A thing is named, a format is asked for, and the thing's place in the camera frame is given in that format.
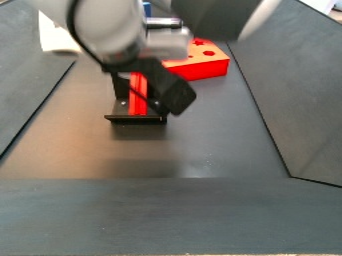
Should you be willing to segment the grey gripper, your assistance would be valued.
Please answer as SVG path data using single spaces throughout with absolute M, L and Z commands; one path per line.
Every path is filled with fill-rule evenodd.
M 149 17 L 145 29 L 141 57 L 160 60 L 187 58 L 192 33 L 179 18 Z M 187 81 L 172 74 L 156 59 L 136 60 L 132 70 L 144 75 L 153 89 L 153 97 L 147 100 L 152 110 L 162 116 L 179 116 L 196 99 L 196 93 Z

